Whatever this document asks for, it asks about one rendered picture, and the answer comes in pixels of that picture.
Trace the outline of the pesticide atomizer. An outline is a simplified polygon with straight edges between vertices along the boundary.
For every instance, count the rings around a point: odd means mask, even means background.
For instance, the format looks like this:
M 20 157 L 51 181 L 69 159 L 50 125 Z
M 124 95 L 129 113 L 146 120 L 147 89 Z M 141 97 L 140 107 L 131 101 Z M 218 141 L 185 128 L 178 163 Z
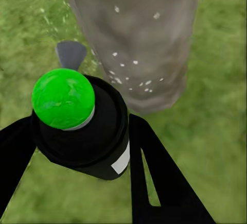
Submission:
M 33 88 L 32 139 L 50 162 L 115 180 L 130 162 L 122 95 L 103 79 L 78 72 L 87 50 L 77 40 L 58 42 L 55 51 L 62 68 L 43 75 Z

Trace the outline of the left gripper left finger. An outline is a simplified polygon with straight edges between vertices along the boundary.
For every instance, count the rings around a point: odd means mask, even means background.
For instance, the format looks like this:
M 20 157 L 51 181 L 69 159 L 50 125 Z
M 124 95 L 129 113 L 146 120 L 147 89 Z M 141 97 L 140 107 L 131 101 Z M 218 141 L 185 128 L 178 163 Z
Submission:
M 30 122 L 21 118 L 0 131 L 0 219 L 37 147 Z

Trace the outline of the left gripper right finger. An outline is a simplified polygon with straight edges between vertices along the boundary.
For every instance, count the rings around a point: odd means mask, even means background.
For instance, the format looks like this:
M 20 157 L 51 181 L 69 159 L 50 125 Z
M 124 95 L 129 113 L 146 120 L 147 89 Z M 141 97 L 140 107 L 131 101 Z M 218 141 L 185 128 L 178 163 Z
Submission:
M 216 224 L 151 126 L 129 114 L 133 224 Z M 161 206 L 149 203 L 143 149 Z

